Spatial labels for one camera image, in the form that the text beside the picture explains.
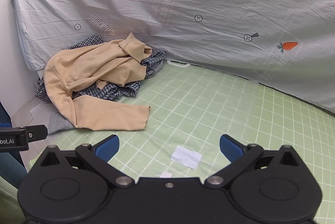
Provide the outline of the green grid bed sheet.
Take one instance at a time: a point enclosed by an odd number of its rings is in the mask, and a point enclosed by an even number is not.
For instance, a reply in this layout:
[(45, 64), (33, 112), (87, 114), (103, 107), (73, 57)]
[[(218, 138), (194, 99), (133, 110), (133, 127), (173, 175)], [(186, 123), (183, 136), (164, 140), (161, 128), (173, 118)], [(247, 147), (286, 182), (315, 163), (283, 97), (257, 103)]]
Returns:
[[(48, 136), (15, 190), (21, 223), (334, 223), (334, 114), (257, 82), (169, 64), (120, 103), (150, 107), (145, 129)], [(110, 188), (76, 156), (112, 134), (120, 147), (108, 164), (132, 187)], [(228, 187), (208, 188), (231, 163), (224, 134), (263, 156)], [(177, 145), (202, 155), (197, 169), (170, 159)], [(163, 171), (172, 177), (156, 177)]]

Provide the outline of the beige long sleeve shirt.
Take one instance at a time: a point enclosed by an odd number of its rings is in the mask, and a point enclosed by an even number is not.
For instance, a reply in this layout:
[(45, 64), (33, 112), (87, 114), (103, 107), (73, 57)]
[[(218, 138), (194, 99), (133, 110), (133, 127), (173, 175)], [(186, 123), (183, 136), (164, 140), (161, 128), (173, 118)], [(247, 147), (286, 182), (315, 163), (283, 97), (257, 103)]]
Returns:
[(93, 131), (139, 131), (145, 129), (149, 106), (127, 105), (89, 95), (73, 93), (98, 84), (124, 86), (145, 79), (141, 61), (152, 49), (129, 34), (126, 39), (94, 46), (62, 50), (46, 64), (44, 84), (47, 95), (60, 114), (76, 128)]

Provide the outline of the grey garment under pile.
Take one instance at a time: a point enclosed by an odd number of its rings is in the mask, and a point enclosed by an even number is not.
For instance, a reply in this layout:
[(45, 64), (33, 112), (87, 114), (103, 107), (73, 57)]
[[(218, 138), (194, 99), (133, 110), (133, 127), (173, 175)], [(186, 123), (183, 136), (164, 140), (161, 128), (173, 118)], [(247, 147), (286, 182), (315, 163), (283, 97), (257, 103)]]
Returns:
[(75, 126), (59, 112), (54, 112), (50, 115), (48, 134), (54, 134), (58, 131), (67, 131), (74, 128)]

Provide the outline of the white paper label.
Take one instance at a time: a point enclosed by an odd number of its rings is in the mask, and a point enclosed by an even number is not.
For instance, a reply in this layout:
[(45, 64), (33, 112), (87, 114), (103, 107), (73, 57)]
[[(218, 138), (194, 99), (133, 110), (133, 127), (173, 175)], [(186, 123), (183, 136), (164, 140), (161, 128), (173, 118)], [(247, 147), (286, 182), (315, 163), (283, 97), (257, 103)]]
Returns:
[(198, 168), (202, 155), (196, 151), (177, 145), (170, 159), (195, 170)]

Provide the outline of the grey printed bed sheet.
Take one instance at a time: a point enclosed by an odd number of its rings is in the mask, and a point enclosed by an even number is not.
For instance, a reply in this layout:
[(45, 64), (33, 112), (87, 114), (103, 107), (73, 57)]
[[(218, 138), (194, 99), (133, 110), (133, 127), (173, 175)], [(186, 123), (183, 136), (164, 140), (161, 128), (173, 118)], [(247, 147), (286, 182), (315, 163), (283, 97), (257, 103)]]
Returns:
[(28, 68), (98, 34), (253, 79), (334, 111), (334, 0), (14, 0)]

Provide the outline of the small white paper scrap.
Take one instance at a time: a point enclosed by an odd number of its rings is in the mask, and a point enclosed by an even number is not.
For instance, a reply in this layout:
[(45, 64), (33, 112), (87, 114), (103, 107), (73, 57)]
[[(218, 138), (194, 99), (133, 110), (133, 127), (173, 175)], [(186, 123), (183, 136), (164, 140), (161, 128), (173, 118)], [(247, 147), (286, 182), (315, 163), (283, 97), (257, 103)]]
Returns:
[(158, 178), (171, 178), (172, 177), (172, 173), (167, 172), (167, 171), (163, 171), (160, 174), (156, 174), (156, 177), (158, 177)]

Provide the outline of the blue checkered shirt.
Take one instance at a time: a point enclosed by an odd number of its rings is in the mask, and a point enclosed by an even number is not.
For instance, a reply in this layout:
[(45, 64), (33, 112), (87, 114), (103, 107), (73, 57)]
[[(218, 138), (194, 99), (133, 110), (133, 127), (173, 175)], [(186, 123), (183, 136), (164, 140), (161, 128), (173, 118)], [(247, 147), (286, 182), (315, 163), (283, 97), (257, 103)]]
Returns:
[[(71, 47), (69, 47), (69, 50), (87, 46), (94, 46), (103, 42), (103, 39), (99, 35), (92, 35), (91, 37), (88, 37), (82, 42), (72, 45)], [(153, 48), (151, 56), (140, 62), (141, 65), (146, 67), (145, 77), (153, 77), (163, 67), (165, 58), (166, 52)], [(89, 95), (92, 97), (113, 101), (121, 98), (122, 96), (135, 97), (140, 86), (141, 81), (129, 82), (126, 83), (123, 87), (110, 82), (107, 82), (102, 88), (99, 88), (97, 84), (92, 84), (91, 86), (81, 91), (74, 92), (74, 97)], [(46, 93), (43, 78), (39, 80), (39, 85), (37, 87), (35, 96), (43, 102), (50, 102), (50, 99)]]

